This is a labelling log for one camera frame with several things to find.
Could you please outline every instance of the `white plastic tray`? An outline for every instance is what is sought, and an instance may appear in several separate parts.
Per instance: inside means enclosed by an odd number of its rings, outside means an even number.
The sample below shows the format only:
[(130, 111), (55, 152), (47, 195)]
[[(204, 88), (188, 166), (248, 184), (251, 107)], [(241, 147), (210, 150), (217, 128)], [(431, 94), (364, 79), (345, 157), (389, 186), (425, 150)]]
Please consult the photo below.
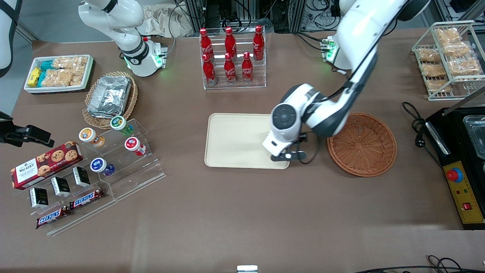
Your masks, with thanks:
[(209, 117), (205, 163), (209, 167), (286, 169), (288, 161), (271, 161), (263, 147), (270, 115), (222, 114)]
[[(84, 75), (82, 77), (81, 85), (60, 86), (60, 87), (29, 87), (27, 85), (27, 81), (29, 80), (30, 74), (32, 73), (35, 67), (40, 67), (40, 64), (42, 62), (54, 60), (57, 57), (76, 57), (76, 56), (83, 56), (88, 58), (86, 63), (86, 69), (84, 70)], [(89, 75), (91, 74), (92, 67), (93, 67), (93, 58), (90, 55), (65, 55), (65, 56), (50, 56), (50, 57), (34, 58), (34, 60), (32, 61), (31, 68), (29, 70), (29, 74), (27, 74), (27, 79), (25, 80), (24, 89), (25, 91), (32, 94), (63, 93), (63, 92), (83, 90), (86, 88), (88, 84)]]

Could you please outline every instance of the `coca-cola bottle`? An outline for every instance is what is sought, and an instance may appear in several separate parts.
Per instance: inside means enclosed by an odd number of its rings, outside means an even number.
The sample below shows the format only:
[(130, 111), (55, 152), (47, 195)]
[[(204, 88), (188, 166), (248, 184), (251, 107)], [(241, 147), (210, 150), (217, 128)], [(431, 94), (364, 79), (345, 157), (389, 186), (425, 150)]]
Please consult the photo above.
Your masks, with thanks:
[(256, 34), (253, 38), (253, 58), (255, 61), (261, 61), (264, 58), (264, 38), (263, 27), (256, 26)]
[(204, 64), (202, 65), (202, 69), (204, 70), (204, 75), (206, 76), (206, 82), (209, 85), (216, 85), (217, 78), (215, 76), (214, 65), (210, 62), (210, 57), (207, 54), (202, 55), (202, 60)]
[(253, 63), (250, 60), (249, 52), (244, 52), (244, 60), (242, 61), (242, 81), (245, 84), (253, 82)]
[(224, 41), (226, 45), (226, 53), (231, 54), (231, 58), (233, 61), (236, 61), (238, 57), (238, 53), (236, 50), (236, 39), (232, 35), (232, 28), (226, 27), (226, 39)]
[(205, 28), (200, 29), (200, 47), (202, 48), (202, 54), (207, 54), (211, 62), (214, 61), (214, 50), (212, 49), (212, 42), (207, 37), (207, 30)]
[(226, 81), (228, 84), (233, 85), (236, 83), (236, 67), (232, 62), (232, 56), (229, 53), (225, 55), (226, 62), (224, 63), (224, 70), (226, 71)]

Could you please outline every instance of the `brown woven basket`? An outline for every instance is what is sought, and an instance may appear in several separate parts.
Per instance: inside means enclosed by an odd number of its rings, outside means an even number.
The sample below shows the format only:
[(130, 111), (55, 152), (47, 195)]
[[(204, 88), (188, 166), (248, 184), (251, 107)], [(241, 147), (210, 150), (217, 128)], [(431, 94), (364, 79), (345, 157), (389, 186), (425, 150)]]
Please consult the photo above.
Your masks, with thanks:
[[(119, 71), (110, 72), (105, 76), (113, 76), (113, 77), (125, 76), (131, 79), (131, 89), (129, 92), (129, 98), (128, 98), (128, 101), (126, 102), (125, 113), (123, 114), (123, 117), (126, 120), (128, 120), (129, 116), (133, 112), (133, 109), (135, 108), (136, 99), (138, 97), (138, 88), (136, 87), (135, 80), (133, 79), (133, 77), (126, 74), (125, 72), (119, 72)], [(89, 92), (86, 95), (86, 99), (84, 100), (84, 102), (86, 103), (86, 106), (89, 104), (91, 98), (93, 97), (93, 92), (96, 89), (98, 81), (99, 79), (93, 84), (93, 86), (91, 86), (91, 89), (89, 89)], [(111, 129), (111, 125), (110, 125), (111, 119), (101, 119), (101, 118), (92, 117), (88, 113), (87, 109), (82, 110), (82, 116), (84, 117), (84, 120), (91, 126), (94, 126), (100, 129), (105, 129), (105, 130)]]
[(394, 164), (397, 144), (391, 130), (365, 113), (350, 114), (342, 131), (327, 138), (330, 156), (346, 172), (372, 177)]

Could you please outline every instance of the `cookie image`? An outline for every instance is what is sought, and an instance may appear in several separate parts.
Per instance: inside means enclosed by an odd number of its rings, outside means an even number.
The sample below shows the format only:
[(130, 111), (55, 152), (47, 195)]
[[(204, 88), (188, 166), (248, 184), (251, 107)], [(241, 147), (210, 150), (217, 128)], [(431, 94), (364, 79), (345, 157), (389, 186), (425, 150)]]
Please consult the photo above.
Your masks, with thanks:
[(64, 145), (65, 145), (65, 148), (66, 148), (66, 149), (69, 149), (69, 148), (71, 148), (72, 146), (75, 146), (75, 145), (76, 145), (76, 143), (75, 143), (74, 141), (68, 141), (68, 142), (64, 143)]
[(37, 162), (44, 162), (46, 154), (41, 154), (38, 157), (36, 157)]
[(52, 159), (52, 161), (54, 162), (59, 162), (61, 161), (63, 158), (64, 158), (64, 152), (61, 151), (61, 150), (58, 150), (58, 151), (55, 151), (51, 156), (50, 158)]
[(65, 153), (65, 159), (67, 161), (73, 161), (76, 158), (78, 158), (78, 152), (75, 150), (70, 150), (67, 153)]
[(39, 167), (39, 170), (37, 171), (38, 176), (44, 176), (50, 172), (50, 167), (47, 165), (43, 165)]

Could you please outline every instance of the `small bottle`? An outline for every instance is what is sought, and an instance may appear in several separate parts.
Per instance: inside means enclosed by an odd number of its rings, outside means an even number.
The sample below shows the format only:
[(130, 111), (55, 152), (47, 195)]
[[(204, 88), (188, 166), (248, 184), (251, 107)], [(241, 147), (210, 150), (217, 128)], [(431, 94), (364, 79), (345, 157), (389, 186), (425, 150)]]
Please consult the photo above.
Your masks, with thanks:
[(253, 58), (255, 61), (261, 61), (264, 58), (264, 38), (263, 27), (256, 26), (256, 34), (253, 38)]
[(231, 54), (226, 53), (226, 62), (224, 63), (224, 70), (226, 71), (226, 81), (228, 84), (233, 85), (236, 83), (236, 67), (232, 62)]
[(144, 155), (146, 150), (145, 145), (143, 145), (140, 140), (134, 136), (125, 141), (125, 148), (130, 152), (134, 152), (138, 156)]
[(202, 69), (204, 70), (204, 75), (206, 76), (206, 82), (209, 85), (216, 85), (217, 78), (215, 76), (214, 65), (209, 61), (209, 56), (207, 54), (202, 55), (202, 60), (204, 61)]
[(84, 128), (79, 132), (79, 139), (83, 142), (91, 143), (95, 148), (104, 145), (104, 137), (96, 134), (96, 131), (91, 128)]
[(211, 62), (214, 61), (214, 50), (212, 49), (212, 42), (207, 37), (207, 30), (205, 28), (200, 29), (200, 47), (202, 48), (202, 54), (207, 54)]
[(242, 61), (242, 81), (245, 84), (250, 84), (253, 82), (253, 63), (250, 59), (251, 55), (249, 52), (244, 52), (244, 60)]
[(238, 58), (238, 53), (236, 50), (236, 39), (234, 38), (234, 35), (232, 35), (231, 27), (226, 27), (226, 39), (224, 44), (226, 45), (226, 53), (231, 54), (231, 58), (235, 62)]
[(98, 157), (91, 161), (91, 170), (109, 176), (114, 173), (114, 165), (106, 162), (103, 158)]
[(133, 126), (128, 124), (128, 122), (126, 122), (126, 119), (122, 116), (116, 116), (112, 118), (110, 125), (111, 128), (117, 130), (125, 137), (129, 137), (131, 136), (131, 133), (133, 133)]

